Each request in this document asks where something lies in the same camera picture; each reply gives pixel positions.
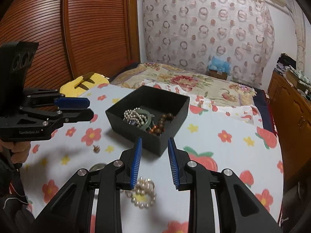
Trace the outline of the person's left hand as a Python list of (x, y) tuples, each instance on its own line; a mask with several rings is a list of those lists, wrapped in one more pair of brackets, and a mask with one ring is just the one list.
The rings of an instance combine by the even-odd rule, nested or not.
[(30, 149), (31, 149), (31, 142), (3, 142), (1, 143), (1, 153), (3, 152), (3, 148), (7, 148), (12, 151), (13, 155), (11, 156), (12, 163), (24, 163), (26, 162)]

